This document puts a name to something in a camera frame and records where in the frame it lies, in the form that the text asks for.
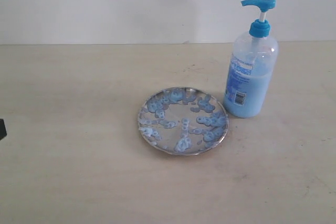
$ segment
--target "blue liquid soap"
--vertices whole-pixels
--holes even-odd
[[[261,14],[251,24],[250,31],[234,42],[224,107],[237,117],[250,118],[263,106],[278,56],[278,43],[269,36],[270,25],[265,20],[266,11],[275,7],[275,0],[245,0],[241,3],[258,6]]]

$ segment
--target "pump nozzle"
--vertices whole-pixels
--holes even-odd
[[[251,28],[249,33],[257,38],[267,37],[270,30],[270,25],[267,20],[265,20],[266,12],[269,9],[273,9],[275,7],[275,0],[243,0],[241,2],[242,6],[254,5],[259,7],[261,10],[259,20],[254,21],[251,24]]]

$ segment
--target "white wall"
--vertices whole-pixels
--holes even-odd
[[[279,40],[335,40],[336,0],[277,0]],[[0,44],[231,42],[258,17],[240,0],[0,0]]]

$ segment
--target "table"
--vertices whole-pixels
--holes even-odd
[[[223,98],[231,44],[0,46],[0,223],[336,223],[336,41],[283,42],[261,113],[161,153],[154,92]]]

